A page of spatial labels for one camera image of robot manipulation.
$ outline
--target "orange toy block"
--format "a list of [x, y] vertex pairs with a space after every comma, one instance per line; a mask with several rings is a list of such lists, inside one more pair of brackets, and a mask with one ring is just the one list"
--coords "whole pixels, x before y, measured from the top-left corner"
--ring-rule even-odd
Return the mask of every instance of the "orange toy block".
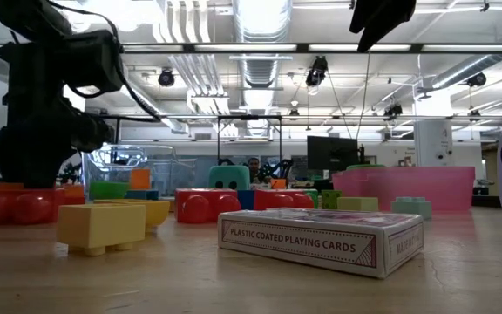
[[130, 183], [131, 189], [151, 189], [150, 169], [133, 169]]
[[145, 239], [146, 208], [132, 204], [85, 204], [59, 208], [57, 241], [69, 250], [100, 256], [106, 247], [132, 249]]
[[148, 200], [94, 200], [95, 204], [132, 204], [144, 205], [146, 211], [146, 231], [152, 231], [156, 226], [161, 225], [170, 212], [169, 201], [148, 201]]

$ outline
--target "yellow toy block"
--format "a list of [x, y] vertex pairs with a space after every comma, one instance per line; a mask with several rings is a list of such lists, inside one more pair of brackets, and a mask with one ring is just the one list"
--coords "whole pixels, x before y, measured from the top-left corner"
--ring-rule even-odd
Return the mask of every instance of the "yellow toy block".
[[144, 205], [146, 208], [146, 230], [152, 231], [156, 226], [161, 225], [170, 212], [169, 201], [150, 201], [150, 200], [94, 200], [95, 204], [137, 204]]
[[85, 204], [61, 206], [58, 242], [69, 250], [82, 249], [88, 256], [105, 253], [105, 247], [132, 249], [145, 239], [146, 208], [132, 204]]
[[379, 199], [376, 197], [338, 197], [338, 210], [379, 211]]

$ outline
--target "ceiling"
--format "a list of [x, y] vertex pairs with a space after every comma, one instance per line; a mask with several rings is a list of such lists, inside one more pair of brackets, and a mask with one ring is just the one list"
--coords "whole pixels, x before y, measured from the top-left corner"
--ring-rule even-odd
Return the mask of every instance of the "ceiling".
[[[142, 2], [145, 1], [132, 1], [130, 5], [135, 6]], [[348, 30], [353, 12], [346, 9], [348, 3], [349, 1], [295, 0], [288, 41], [357, 43], [359, 36]], [[492, 7], [502, 7], [502, 0], [490, 0], [489, 4]], [[210, 0], [208, 5], [216, 9], [209, 14], [208, 19], [211, 39], [215, 42], [233, 42], [234, 17], [224, 12], [230, 10], [231, 1]], [[482, 5], [482, 1], [473, 0], [418, 0], [417, 10], [422, 12], [430, 9], [462, 9]], [[92, 25], [92, 28], [98, 27], [104, 25]], [[131, 32], [121, 31], [119, 35], [123, 43], [156, 43], [150, 24], [141, 24]], [[465, 11], [415, 14], [408, 23], [401, 24], [387, 35], [382, 43], [497, 43], [501, 37], [502, 10]], [[9, 40], [9, 32], [0, 24], [0, 43]], [[315, 56], [295, 54], [292, 57], [292, 60], [283, 61], [280, 67], [278, 86], [283, 90], [275, 93], [273, 104], [275, 113], [288, 114], [292, 108], [291, 100], [299, 102], [296, 108], [301, 115], [338, 114], [340, 112], [338, 104], [344, 113], [350, 115], [361, 114], [362, 111], [367, 114], [381, 112], [389, 104], [381, 100], [400, 86], [397, 83], [406, 83], [419, 77], [420, 73], [423, 77], [437, 75], [470, 56], [424, 54], [419, 60], [421, 68], [418, 68], [417, 55], [371, 55], [368, 70], [366, 54], [328, 55], [334, 90], [330, 81], [325, 79], [316, 96], [308, 96], [305, 88], [298, 87], [302, 81], [302, 74], [311, 65]], [[125, 55], [123, 60], [130, 70], [131, 80], [154, 99], [161, 110], [167, 113], [191, 113], [186, 105], [187, 86], [182, 79], [177, 77], [176, 84], [167, 88], [160, 87], [157, 82], [161, 69], [172, 67], [167, 55]], [[242, 106], [241, 89], [238, 89], [242, 85], [238, 64], [230, 61], [228, 55], [216, 55], [215, 60], [222, 84], [229, 95], [229, 108], [235, 113]], [[366, 74], [369, 79], [364, 99]], [[451, 103], [455, 112], [465, 112], [470, 105], [479, 106], [502, 99], [502, 83], [494, 84], [502, 80], [502, 62], [486, 70], [485, 75], [487, 84], [472, 88], [471, 97], [466, 86], [453, 88]], [[393, 84], [389, 84], [389, 78], [392, 78]], [[401, 99], [404, 114], [411, 113], [412, 102], [411, 97]], [[142, 114], [142, 110], [134, 102], [118, 92], [88, 101], [87, 107], [105, 107], [111, 114]], [[502, 115], [502, 106], [482, 114]]]

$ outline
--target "table surface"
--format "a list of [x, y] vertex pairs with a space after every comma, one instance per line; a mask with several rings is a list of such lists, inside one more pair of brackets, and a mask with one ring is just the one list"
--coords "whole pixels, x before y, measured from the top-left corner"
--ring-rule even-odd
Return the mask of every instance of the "table surface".
[[217, 247], [173, 217], [134, 250], [67, 255], [53, 226], [0, 227], [0, 313], [502, 313], [502, 212], [425, 224], [425, 249], [385, 280]]

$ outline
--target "red toy block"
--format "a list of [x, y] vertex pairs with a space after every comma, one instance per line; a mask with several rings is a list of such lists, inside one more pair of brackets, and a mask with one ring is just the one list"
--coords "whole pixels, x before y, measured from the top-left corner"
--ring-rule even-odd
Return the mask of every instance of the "red toy block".
[[218, 215], [241, 210], [232, 189], [182, 188], [175, 191], [175, 219], [184, 223], [218, 221]]
[[254, 192], [254, 210], [269, 208], [305, 208], [313, 209], [313, 200], [303, 190], [271, 189]]
[[64, 203], [62, 188], [0, 189], [0, 225], [56, 222]]

